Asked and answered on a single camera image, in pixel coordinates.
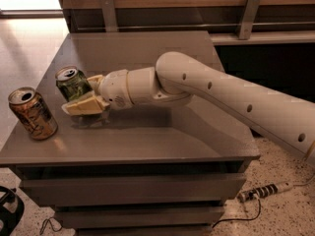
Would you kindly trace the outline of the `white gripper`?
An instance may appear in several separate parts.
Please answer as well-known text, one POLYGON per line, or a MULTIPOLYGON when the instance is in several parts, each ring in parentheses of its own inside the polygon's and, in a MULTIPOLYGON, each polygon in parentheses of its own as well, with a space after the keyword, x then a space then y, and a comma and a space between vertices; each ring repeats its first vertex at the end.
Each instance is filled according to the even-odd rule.
POLYGON ((129 109, 133 106, 127 88, 127 70, 114 71, 106 76, 88 77, 95 92, 87 92, 78 99, 62 105, 62 110, 70 116, 94 115, 102 113, 110 104, 114 110, 129 109))

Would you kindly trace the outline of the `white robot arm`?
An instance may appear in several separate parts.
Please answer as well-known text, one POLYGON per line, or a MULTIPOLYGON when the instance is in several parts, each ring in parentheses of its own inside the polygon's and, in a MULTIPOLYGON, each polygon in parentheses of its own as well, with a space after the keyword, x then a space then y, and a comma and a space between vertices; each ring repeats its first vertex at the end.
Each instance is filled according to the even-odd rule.
POLYGON ((177 106, 197 95, 309 164, 315 163, 315 104, 215 70, 183 53, 166 52, 153 67, 87 78, 62 105, 71 116, 136 104, 177 106))

